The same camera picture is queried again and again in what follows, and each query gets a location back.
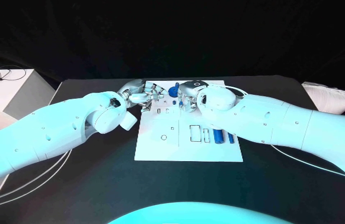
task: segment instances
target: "black cable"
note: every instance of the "black cable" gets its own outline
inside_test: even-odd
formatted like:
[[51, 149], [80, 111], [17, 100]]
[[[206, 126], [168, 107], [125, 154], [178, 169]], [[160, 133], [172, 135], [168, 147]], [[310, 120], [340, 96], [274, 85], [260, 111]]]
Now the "black cable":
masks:
[[17, 78], [17, 79], [5, 79], [4, 77], [10, 74], [10, 72], [11, 72], [11, 70], [10, 69], [7, 69], [8, 70], [8, 72], [7, 72], [7, 74], [2, 76], [2, 77], [0, 77], [0, 81], [1, 80], [7, 80], [7, 81], [15, 81], [15, 80], [20, 80], [21, 78], [24, 78], [24, 76], [25, 76], [25, 74], [27, 74], [27, 71], [25, 71], [25, 69], [22, 69], [20, 66], [17, 66], [17, 65], [4, 65], [4, 66], [1, 66], [0, 67], [0, 69], [2, 69], [4, 67], [17, 67], [17, 68], [20, 68], [21, 70], [22, 70], [22, 76], [20, 77], [20, 78]]

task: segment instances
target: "white cable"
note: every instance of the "white cable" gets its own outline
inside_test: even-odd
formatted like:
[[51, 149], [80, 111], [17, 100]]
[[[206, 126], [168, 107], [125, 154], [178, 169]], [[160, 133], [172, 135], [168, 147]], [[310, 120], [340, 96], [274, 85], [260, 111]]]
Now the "white cable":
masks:
[[231, 88], [231, 89], [234, 89], [234, 90], [240, 91], [240, 92], [242, 93], [242, 96], [245, 96], [245, 95], [247, 95], [247, 92], [245, 92], [245, 91], [242, 91], [241, 89], [235, 88], [235, 87], [225, 86], [225, 85], [218, 85], [218, 84], [214, 84], [214, 85], [215, 85], [215, 86], [218, 86], [218, 87], [222, 87], [222, 88]]
[[60, 159], [57, 160], [57, 162], [51, 165], [51, 167], [33, 179], [30, 180], [21, 187], [18, 187], [17, 189], [14, 189], [12, 191], [4, 193], [2, 195], [0, 195], [0, 198], [10, 195], [11, 193], [14, 193], [17, 190], [20, 190], [22, 187], [25, 187], [30, 183], [33, 183], [57, 165], [57, 163], [61, 161], [63, 157], [66, 156], [68, 151], [64, 152], [63, 156], [60, 157]]
[[271, 147], [273, 147], [280, 153], [283, 153], [288, 158], [297, 160], [298, 162], [301, 162], [301, 163], [310, 165], [311, 167], [319, 168], [319, 169], [321, 169], [321, 170], [324, 170], [324, 171], [327, 171], [327, 172], [330, 172], [330, 173], [334, 173], [334, 174], [337, 174], [337, 175], [340, 175], [340, 176], [345, 176], [345, 174], [337, 173], [337, 172], [334, 172], [334, 171], [332, 171], [332, 170], [327, 170], [326, 168], [321, 168], [321, 167], [319, 167], [319, 166], [316, 166], [316, 165], [313, 165], [313, 164], [310, 164], [310, 163], [298, 160], [297, 158], [294, 158], [293, 156], [290, 156], [288, 154], [286, 154], [283, 151], [280, 151], [273, 145], [271, 145]]
[[68, 159], [68, 156], [70, 156], [70, 152], [71, 152], [71, 150], [68, 151], [68, 153], [67, 153], [67, 156], [66, 156], [66, 159], [64, 159], [64, 161], [63, 161], [63, 163], [61, 163], [61, 165], [60, 165], [60, 167], [58, 167], [58, 169], [56, 170], [56, 172], [53, 173], [53, 175], [48, 177], [48, 179], [34, 188], [34, 189], [31, 189], [25, 194], [22, 194], [21, 196], [18, 196], [18, 197], [15, 197], [15, 198], [12, 198], [11, 200], [8, 200], [8, 201], [5, 201], [5, 202], [2, 202], [2, 203], [0, 203], [0, 205], [2, 205], [2, 204], [5, 204], [5, 203], [8, 203], [8, 202], [11, 202], [11, 201], [14, 201], [14, 200], [17, 200], [18, 198], [21, 198], [22, 196], [25, 196], [28, 193], [31, 193], [37, 188], [40, 188], [41, 186], [43, 186], [43, 184], [45, 184], [45, 182], [51, 179], [51, 177], [56, 175], [56, 173], [58, 172], [58, 170], [61, 169], [61, 167], [63, 167], [63, 165], [64, 165], [64, 163], [66, 163], [66, 160]]

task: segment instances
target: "black backdrop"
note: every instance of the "black backdrop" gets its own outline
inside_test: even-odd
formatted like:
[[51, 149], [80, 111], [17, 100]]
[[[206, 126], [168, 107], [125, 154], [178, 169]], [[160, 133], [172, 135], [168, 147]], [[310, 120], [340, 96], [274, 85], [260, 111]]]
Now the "black backdrop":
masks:
[[345, 88], [343, 0], [0, 0], [0, 63], [67, 78], [278, 74]]

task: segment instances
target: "black tabletop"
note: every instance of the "black tabletop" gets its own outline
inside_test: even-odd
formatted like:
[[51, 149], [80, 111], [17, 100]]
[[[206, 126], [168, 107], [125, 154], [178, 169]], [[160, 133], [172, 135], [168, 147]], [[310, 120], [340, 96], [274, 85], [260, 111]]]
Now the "black tabletop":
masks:
[[[250, 94], [316, 110], [303, 87], [290, 78], [198, 79], [224, 80], [225, 85]], [[66, 80], [51, 103], [91, 92], [116, 91], [126, 82], [127, 79]], [[140, 120], [139, 107], [129, 111]], [[268, 145], [244, 139], [238, 139], [242, 163], [135, 161], [137, 130], [139, 122], [129, 131], [117, 127], [104, 135], [93, 134], [73, 149], [51, 180], [27, 196], [0, 206], [1, 222], [103, 224], [150, 205], [189, 201], [241, 207], [293, 223], [345, 223], [345, 177], [294, 161]], [[340, 171], [303, 151], [280, 149], [301, 160]], [[35, 163], [10, 174], [1, 193], [33, 179], [56, 160]], [[8, 198], [40, 183], [38, 180]]]

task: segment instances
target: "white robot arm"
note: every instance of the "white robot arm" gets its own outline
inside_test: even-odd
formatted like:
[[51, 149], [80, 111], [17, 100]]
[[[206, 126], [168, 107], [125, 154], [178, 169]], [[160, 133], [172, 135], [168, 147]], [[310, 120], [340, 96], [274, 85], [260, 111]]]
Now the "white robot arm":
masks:
[[94, 132], [117, 125], [129, 130], [136, 122], [126, 111], [136, 104], [149, 111], [152, 100], [166, 91], [136, 79], [117, 92], [90, 93], [43, 107], [0, 130], [0, 177], [80, 145]]
[[297, 148], [345, 171], [345, 116], [307, 110], [242, 90], [238, 97], [225, 86], [205, 84], [199, 88], [194, 83], [201, 81], [182, 83], [179, 91], [196, 103], [212, 129], [224, 129], [255, 143]]

